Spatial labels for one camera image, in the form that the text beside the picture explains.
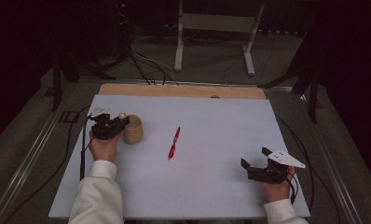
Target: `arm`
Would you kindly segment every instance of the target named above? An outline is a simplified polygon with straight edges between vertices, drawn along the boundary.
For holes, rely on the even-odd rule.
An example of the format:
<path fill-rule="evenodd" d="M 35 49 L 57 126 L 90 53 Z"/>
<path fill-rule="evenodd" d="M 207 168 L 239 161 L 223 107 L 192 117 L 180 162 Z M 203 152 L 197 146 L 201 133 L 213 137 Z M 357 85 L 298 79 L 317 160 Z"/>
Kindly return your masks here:
<path fill-rule="evenodd" d="M 287 178 L 291 181 L 295 175 L 295 168 L 289 166 L 290 175 Z M 287 181 L 281 184 L 261 183 L 266 194 L 268 203 L 264 204 L 268 215 L 269 224 L 307 224 L 308 222 L 298 217 L 290 202 L 290 185 Z"/>
<path fill-rule="evenodd" d="M 95 162 L 89 176 L 78 185 L 69 223 L 123 222 L 121 189 L 115 181 L 117 167 L 113 164 L 119 136 L 110 140 L 93 139 L 90 143 Z"/>

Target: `floor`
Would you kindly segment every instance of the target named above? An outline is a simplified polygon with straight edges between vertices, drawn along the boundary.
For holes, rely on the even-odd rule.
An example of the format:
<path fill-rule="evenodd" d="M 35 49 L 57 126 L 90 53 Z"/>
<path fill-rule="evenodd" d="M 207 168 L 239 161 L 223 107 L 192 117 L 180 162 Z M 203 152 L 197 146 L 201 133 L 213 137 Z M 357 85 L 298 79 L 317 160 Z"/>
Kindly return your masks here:
<path fill-rule="evenodd" d="M 241 45 L 247 36 L 235 36 L 227 41 L 212 38 L 210 43 L 195 44 L 185 39 L 183 69 L 172 71 L 176 38 L 154 38 L 138 35 L 132 48 L 144 57 L 164 63 L 162 69 L 168 75 L 166 84 L 180 85 L 221 85 L 255 86 L 284 74 L 292 61 L 302 37 L 296 35 L 258 34 L 252 49 L 256 75 L 249 77 L 242 58 Z M 101 58 L 108 63 L 111 58 Z M 161 84 L 163 73 L 150 65 L 140 63 L 143 71 Z M 44 96 L 52 87 L 52 71 L 45 74 L 41 89 L 34 95 L 19 115 L 0 136 L 0 199 L 6 198 L 6 187 L 30 149 L 35 153 L 33 168 L 25 173 L 15 191 L 14 199 L 3 209 L 4 223 L 66 223 L 67 220 L 50 219 L 48 212 L 61 183 L 66 162 L 80 133 L 82 122 L 64 122 L 62 111 L 79 111 L 90 104 L 100 86 L 107 82 L 87 71 L 80 70 L 82 77 L 77 83 L 67 83 L 62 79 L 62 104 L 57 113 L 51 112 L 52 98 Z M 116 77 L 112 82 L 145 83 L 133 61 L 128 59 L 119 67 L 106 71 Z M 311 206 L 309 223 L 371 223 L 371 174 L 369 174 L 359 152 L 342 123 L 324 87 L 318 95 L 317 124 L 312 124 L 305 112 L 304 97 L 291 93 L 295 80 L 287 80 L 279 87 L 265 90 L 278 120 L 284 141 L 291 154 L 303 158 L 292 132 L 296 133 L 309 155 L 309 170 L 298 170 L 302 189 Z M 52 129 L 47 129 L 53 121 Z M 44 187 L 34 192 L 43 184 Z M 267 223 L 264 219 L 253 223 Z"/>

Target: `hand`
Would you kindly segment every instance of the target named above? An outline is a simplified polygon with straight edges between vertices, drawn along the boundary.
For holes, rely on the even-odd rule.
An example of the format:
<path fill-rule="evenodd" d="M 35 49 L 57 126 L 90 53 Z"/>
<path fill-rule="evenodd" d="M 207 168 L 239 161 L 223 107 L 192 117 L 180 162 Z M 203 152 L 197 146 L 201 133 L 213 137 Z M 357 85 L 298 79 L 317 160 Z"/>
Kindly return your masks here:
<path fill-rule="evenodd" d="M 295 168 L 293 166 L 288 166 L 288 172 L 290 175 L 287 175 L 287 179 L 293 179 L 295 175 Z M 267 194 L 267 199 L 269 203 L 276 202 L 282 199 L 288 199 L 290 197 L 290 184 L 284 180 L 280 184 L 268 184 L 261 182 L 262 187 L 264 187 L 265 193 Z"/>
<path fill-rule="evenodd" d="M 89 132 L 89 139 L 93 139 L 89 144 L 89 150 L 95 161 L 113 162 L 116 157 L 116 145 L 121 133 L 108 140 L 93 138 L 92 132 Z"/>

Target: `red pen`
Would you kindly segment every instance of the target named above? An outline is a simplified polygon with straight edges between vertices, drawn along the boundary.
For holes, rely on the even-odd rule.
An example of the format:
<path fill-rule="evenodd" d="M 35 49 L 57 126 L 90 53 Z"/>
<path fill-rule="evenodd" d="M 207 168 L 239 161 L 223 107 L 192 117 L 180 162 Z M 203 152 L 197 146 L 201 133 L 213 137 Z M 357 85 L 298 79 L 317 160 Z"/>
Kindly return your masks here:
<path fill-rule="evenodd" d="M 174 135 L 173 144 L 171 147 L 171 151 L 169 152 L 168 160 L 170 160 L 174 155 L 174 150 L 176 149 L 176 142 L 177 142 L 177 138 L 179 137 L 179 133 L 180 133 L 180 127 L 177 129 L 176 134 Z"/>

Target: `small wooden cup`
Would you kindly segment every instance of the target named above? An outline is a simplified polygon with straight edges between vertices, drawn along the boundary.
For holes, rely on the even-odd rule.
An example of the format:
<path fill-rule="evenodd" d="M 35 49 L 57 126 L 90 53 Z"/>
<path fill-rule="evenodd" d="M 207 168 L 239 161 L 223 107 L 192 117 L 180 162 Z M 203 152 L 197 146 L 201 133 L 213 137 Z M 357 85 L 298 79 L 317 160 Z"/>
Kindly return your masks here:
<path fill-rule="evenodd" d="M 130 123 L 125 126 L 123 132 L 124 141 L 130 145 L 139 142 L 143 138 L 142 120 L 136 115 L 129 115 Z"/>

